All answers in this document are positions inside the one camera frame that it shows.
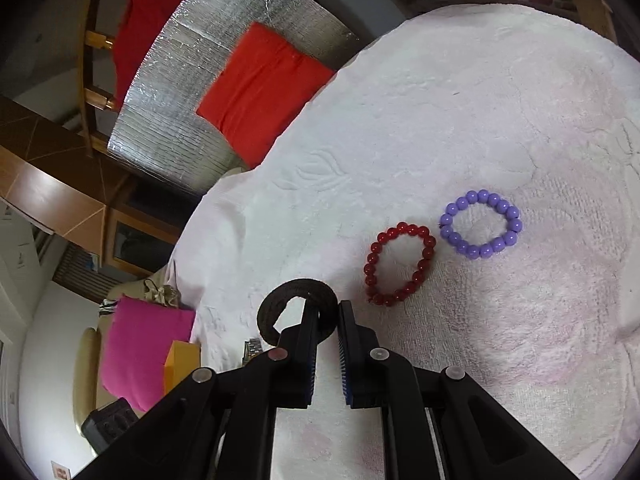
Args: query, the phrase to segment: yellow box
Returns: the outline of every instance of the yellow box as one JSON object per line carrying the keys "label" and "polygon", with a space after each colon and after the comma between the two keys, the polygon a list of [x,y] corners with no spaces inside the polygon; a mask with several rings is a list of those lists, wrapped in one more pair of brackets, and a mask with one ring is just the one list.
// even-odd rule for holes
{"label": "yellow box", "polygon": [[174,341],[164,362],[164,394],[173,390],[196,368],[200,368],[200,345]]}

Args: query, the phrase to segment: magenta cushion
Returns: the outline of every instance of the magenta cushion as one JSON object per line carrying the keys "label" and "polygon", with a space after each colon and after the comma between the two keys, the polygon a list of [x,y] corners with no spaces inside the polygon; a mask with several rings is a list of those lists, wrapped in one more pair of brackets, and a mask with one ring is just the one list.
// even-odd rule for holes
{"label": "magenta cushion", "polygon": [[164,396],[164,361],[173,341],[188,342],[195,312],[123,296],[104,345],[100,380],[146,412]]}

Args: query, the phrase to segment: screw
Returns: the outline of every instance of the screw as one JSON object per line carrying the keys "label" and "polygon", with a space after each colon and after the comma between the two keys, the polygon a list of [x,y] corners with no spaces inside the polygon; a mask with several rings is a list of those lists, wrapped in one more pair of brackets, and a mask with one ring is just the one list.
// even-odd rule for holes
{"label": "screw", "polygon": [[208,368],[198,368],[191,374],[191,379],[197,383],[206,383],[213,377],[213,372]]}
{"label": "screw", "polygon": [[462,380],[465,377],[465,370],[462,366],[447,366],[444,373],[446,373],[449,379],[453,379],[454,381]]}
{"label": "screw", "polygon": [[371,352],[369,352],[369,355],[376,361],[384,361],[385,359],[389,358],[389,350],[387,350],[386,348],[374,348]]}
{"label": "screw", "polygon": [[289,352],[287,352],[287,350],[284,348],[276,347],[269,350],[268,355],[269,359],[271,359],[272,361],[282,361],[283,359],[287,358]]}

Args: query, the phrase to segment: white blanket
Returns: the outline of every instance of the white blanket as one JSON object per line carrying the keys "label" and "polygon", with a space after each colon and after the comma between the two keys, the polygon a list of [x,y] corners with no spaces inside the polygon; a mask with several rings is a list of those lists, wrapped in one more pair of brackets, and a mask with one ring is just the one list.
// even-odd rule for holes
{"label": "white blanket", "polygon": [[[640,437],[639,82],[611,42],[527,7],[447,7],[387,34],[188,223],[173,260],[203,363],[238,366],[265,295],[323,280],[383,345],[463,365],[581,478],[611,479]],[[517,245],[469,261],[438,237],[416,295],[367,303],[377,232],[437,231],[447,203],[481,188],[521,209]],[[504,230],[481,205],[455,223],[474,243]],[[380,263],[391,289],[419,257],[403,238]],[[311,407],[278,416],[272,478],[382,478],[376,411],[344,406],[332,336]]]}

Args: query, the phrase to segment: beaded bracelet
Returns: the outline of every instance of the beaded bracelet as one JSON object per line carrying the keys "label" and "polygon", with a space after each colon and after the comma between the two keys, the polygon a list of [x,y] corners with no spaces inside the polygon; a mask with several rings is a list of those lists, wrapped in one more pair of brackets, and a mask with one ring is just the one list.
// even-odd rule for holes
{"label": "beaded bracelet", "polygon": [[[399,235],[419,236],[422,238],[424,249],[422,250],[422,259],[416,264],[416,271],[411,276],[411,281],[406,282],[402,288],[398,288],[393,294],[383,294],[376,286],[378,279],[376,278],[376,263],[380,259],[378,256],[382,252],[382,247],[389,240],[395,240]],[[412,295],[425,279],[425,273],[429,270],[430,260],[435,254],[434,247],[436,239],[431,236],[427,226],[418,227],[416,224],[407,224],[407,222],[398,222],[396,227],[390,227],[386,231],[378,234],[378,241],[371,244],[371,252],[367,256],[367,264],[364,266],[364,282],[367,285],[367,296],[371,303],[376,305],[385,304],[386,306],[394,306],[396,301],[404,301]]]}
{"label": "beaded bracelet", "polygon": [[[469,205],[476,202],[487,204],[507,219],[507,232],[479,247],[463,240],[460,233],[453,230],[453,217],[458,211],[464,211]],[[470,260],[475,260],[478,257],[490,258],[492,254],[501,252],[506,246],[516,244],[518,241],[517,233],[522,231],[524,227],[519,216],[520,210],[497,193],[489,193],[486,189],[481,189],[478,192],[469,191],[465,196],[459,197],[456,203],[452,202],[447,205],[444,215],[440,217],[440,236],[453,245],[459,254],[464,254]]]}

